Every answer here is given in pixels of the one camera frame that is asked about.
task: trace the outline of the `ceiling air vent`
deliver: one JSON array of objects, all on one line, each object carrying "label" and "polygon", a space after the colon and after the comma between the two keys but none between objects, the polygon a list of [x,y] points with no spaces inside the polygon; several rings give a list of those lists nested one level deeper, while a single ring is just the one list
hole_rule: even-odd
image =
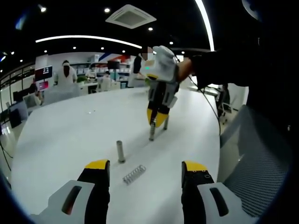
[{"label": "ceiling air vent", "polygon": [[120,25],[126,28],[135,29],[136,27],[156,21],[157,19],[150,14],[132,5],[125,5],[114,12],[106,22]]}]

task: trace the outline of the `monitor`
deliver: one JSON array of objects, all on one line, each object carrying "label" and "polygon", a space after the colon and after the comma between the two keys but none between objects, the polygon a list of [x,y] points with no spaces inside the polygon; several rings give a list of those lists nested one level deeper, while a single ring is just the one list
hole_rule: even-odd
[{"label": "monitor", "polygon": [[52,77],[52,66],[47,66],[44,68],[40,68],[35,70],[35,81],[40,81],[43,79]]},{"label": "monitor", "polygon": [[108,69],[120,69],[120,62],[108,61],[107,66]]},{"label": "monitor", "polygon": [[40,82],[38,84],[38,90],[44,90],[44,89],[47,89],[49,87],[49,82],[48,81],[45,81],[45,82]]}]

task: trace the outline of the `glove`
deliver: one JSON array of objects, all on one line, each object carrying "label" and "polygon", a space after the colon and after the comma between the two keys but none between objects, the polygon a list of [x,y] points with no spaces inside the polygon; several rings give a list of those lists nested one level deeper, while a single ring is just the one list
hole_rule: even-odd
[{"label": "glove", "polygon": [[142,74],[146,74],[149,79],[164,81],[168,83],[176,82],[176,61],[174,53],[165,46],[155,46],[153,50],[156,54],[152,60],[147,60],[140,68]]}]

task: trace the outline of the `black cable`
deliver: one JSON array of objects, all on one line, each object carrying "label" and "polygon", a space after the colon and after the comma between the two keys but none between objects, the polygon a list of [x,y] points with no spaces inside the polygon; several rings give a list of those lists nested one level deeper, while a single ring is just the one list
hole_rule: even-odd
[{"label": "black cable", "polygon": [[7,166],[8,166],[8,168],[9,168],[9,170],[11,171],[11,168],[10,168],[10,166],[9,166],[9,163],[8,163],[7,158],[6,158],[6,156],[5,156],[5,153],[4,153],[5,149],[3,148],[1,141],[0,141],[0,144],[1,144],[1,147],[2,147],[2,152],[3,152],[3,155],[4,155],[5,161],[6,161],[6,163],[7,163]]},{"label": "black cable", "polygon": [[[178,59],[178,57],[177,57],[176,54],[174,54],[174,56],[176,57],[176,59],[177,59],[178,62],[181,62],[181,61]],[[220,121],[219,121],[219,117],[218,117],[218,115],[216,114],[214,108],[213,108],[212,105],[210,104],[210,101],[207,99],[205,93],[204,93],[201,89],[198,88],[198,86],[195,84],[195,82],[193,82],[193,84],[194,84],[194,85],[197,87],[197,89],[202,93],[202,95],[204,95],[204,97],[206,98],[207,102],[209,103],[209,105],[210,105],[212,111],[214,112],[215,117],[217,118],[217,121],[218,121],[218,125],[219,125],[219,136],[220,136],[220,135],[221,135],[221,126],[220,126]]]},{"label": "black cable", "polygon": [[4,149],[4,147],[2,146],[2,143],[1,143],[1,141],[0,141],[0,145],[1,145],[1,148],[2,148],[2,150],[4,151],[4,152],[6,152],[6,154],[11,158],[11,159],[13,159],[13,157]]}]

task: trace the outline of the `curved light strip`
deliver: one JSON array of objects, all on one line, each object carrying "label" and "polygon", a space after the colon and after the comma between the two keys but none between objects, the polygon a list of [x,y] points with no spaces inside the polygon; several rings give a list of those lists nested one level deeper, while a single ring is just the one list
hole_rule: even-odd
[{"label": "curved light strip", "polygon": [[135,48],[142,49],[141,46],[125,41],[120,41],[112,38],[102,37],[102,36],[88,36],[88,35],[65,35],[65,36],[53,36],[53,37],[47,37],[40,40],[36,40],[36,43],[43,42],[43,41],[50,41],[50,40],[56,40],[56,39],[64,39],[64,38],[88,38],[88,39],[96,39],[96,40],[103,40],[103,41],[112,41],[117,43],[126,44]]},{"label": "curved light strip", "polygon": [[210,49],[211,51],[214,51],[214,42],[213,42],[213,35],[212,35],[212,29],[211,29],[211,25],[209,22],[209,18],[207,16],[206,13],[206,9],[204,6],[204,3],[202,3],[202,0],[195,0],[200,12],[201,12],[201,16],[204,19],[204,23],[206,26],[206,32],[207,32],[207,37],[209,38],[209,42],[210,42]]}]

